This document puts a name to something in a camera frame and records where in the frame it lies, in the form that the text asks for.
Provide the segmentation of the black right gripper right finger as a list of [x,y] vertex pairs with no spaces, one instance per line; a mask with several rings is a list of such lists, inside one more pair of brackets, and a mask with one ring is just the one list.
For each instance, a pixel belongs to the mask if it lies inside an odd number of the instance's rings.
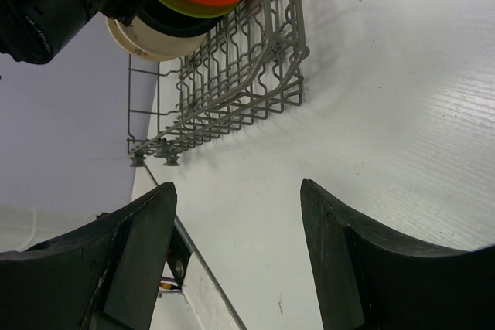
[[349,207],[312,180],[303,229],[326,329],[492,329],[494,249],[439,246]]

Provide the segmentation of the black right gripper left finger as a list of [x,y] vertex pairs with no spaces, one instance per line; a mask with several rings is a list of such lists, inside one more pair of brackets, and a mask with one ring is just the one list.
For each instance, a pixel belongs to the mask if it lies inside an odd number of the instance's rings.
[[3,329],[148,329],[177,194],[166,182],[76,230],[1,254]]

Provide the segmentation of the cream plate black patch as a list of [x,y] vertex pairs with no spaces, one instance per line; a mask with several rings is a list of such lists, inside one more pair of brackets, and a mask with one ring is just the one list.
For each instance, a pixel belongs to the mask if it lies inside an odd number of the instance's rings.
[[165,62],[194,53],[205,43],[207,34],[194,37],[175,37],[161,33],[135,17],[125,26],[112,18],[105,18],[114,41],[133,56],[153,62]]

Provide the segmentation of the lime green plate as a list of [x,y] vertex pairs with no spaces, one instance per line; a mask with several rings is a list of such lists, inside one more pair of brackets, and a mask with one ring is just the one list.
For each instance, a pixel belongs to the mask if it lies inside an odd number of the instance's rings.
[[158,0],[164,6],[182,15],[212,19],[227,15],[243,0]]

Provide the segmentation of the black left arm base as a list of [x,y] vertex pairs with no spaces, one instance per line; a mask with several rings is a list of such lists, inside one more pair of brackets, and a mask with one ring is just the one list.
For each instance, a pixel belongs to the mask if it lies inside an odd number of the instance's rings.
[[191,243],[177,226],[173,228],[166,257],[166,268],[170,274],[163,274],[159,289],[162,291],[181,291],[186,278],[189,260],[193,255]]

